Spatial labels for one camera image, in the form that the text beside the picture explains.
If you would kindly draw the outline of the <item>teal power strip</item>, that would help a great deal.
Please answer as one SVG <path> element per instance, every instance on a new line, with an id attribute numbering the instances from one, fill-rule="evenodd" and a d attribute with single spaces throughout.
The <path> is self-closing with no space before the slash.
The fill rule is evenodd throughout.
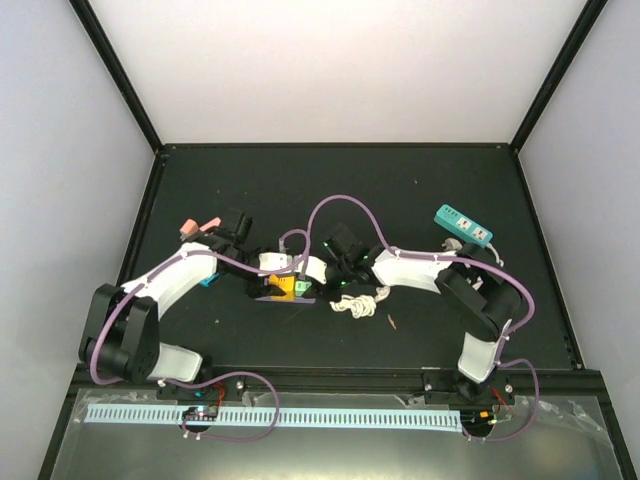
<path id="1" fill-rule="evenodd" d="M 465 243 L 474 243 L 486 248 L 493 239 L 490 230 L 447 204 L 436 211 L 434 221 Z"/>

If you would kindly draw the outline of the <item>blue cube socket adapter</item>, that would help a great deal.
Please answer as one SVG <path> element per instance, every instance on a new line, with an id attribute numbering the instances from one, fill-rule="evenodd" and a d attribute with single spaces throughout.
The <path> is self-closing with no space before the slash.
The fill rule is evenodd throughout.
<path id="1" fill-rule="evenodd" d="M 213 282 L 215 282 L 217 279 L 219 278 L 219 274 L 218 273 L 214 273 L 212 275 L 210 275 L 209 277 L 201 280 L 199 282 L 199 284 L 205 288 L 208 288 Z"/>

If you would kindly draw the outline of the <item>purple power strip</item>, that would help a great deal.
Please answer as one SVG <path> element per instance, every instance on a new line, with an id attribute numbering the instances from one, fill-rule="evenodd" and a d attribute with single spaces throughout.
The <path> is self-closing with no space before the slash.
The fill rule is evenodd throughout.
<path id="1" fill-rule="evenodd" d="M 287 296 L 263 296 L 254 299 L 255 301 L 260 302 L 276 302 L 280 304 L 314 304 L 316 303 L 316 299 L 314 298 L 304 298 L 304 297 L 287 297 Z"/>

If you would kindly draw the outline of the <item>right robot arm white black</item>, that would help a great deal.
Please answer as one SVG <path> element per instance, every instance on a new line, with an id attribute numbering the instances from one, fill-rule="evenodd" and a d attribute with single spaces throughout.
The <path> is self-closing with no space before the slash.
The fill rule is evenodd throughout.
<path id="1" fill-rule="evenodd" d="M 451 390 L 464 403 L 479 402 L 490 392 L 490 377 L 523 295 L 483 247 L 466 243 L 426 260 L 421 252 L 391 253 L 381 244 L 370 248 L 344 225 L 323 246 L 330 260 L 318 292 L 333 311 L 371 317 L 394 287 L 440 295 L 452 304 L 465 331 Z"/>

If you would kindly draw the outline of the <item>small pink charger plug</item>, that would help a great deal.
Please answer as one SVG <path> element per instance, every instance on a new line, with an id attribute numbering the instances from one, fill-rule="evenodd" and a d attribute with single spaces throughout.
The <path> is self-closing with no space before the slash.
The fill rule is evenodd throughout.
<path id="1" fill-rule="evenodd" d="M 198 231 L 199 231 L 199 225 L 197 224 L 197 222 L 193 219 L 187 219 L 179 229 L 180 238 L 182 240 L 185 240 L 188 237 L 197 233 Z"/>

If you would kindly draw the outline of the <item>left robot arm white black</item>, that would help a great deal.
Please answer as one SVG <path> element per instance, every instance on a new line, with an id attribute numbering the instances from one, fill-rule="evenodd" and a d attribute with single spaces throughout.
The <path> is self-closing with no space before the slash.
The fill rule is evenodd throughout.
<path id="1" fill-rule="evenodd" d="M 160 320 L 184 295 L 227 273 L 249 279 L 258 273 L 257 254 L 243 248 L 253 219 L 241 212 L 228 223 L 216 217 L 180 229 L 181 246 L 141 277 L 98 287 L 90 302 L 78 349 L 79 360 L 98 385 L 120 381 L 178 381 L 193 399 L 214 388 L 204 357 L 160 340 Z"/>

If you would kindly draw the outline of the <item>pink cube socket adapter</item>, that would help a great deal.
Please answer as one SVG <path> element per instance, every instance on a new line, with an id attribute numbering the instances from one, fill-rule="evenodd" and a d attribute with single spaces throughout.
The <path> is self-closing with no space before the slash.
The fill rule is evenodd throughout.
<path id="1" fill-rule="evenodd" d="M 199 226 L 199 230 L 203 233 L 211 231 L 213 228 L 219 227 L 221 224 L 221 219 L 219 217 L 215 217 L 212 220 L 209 220 L 203 225 Z"/>

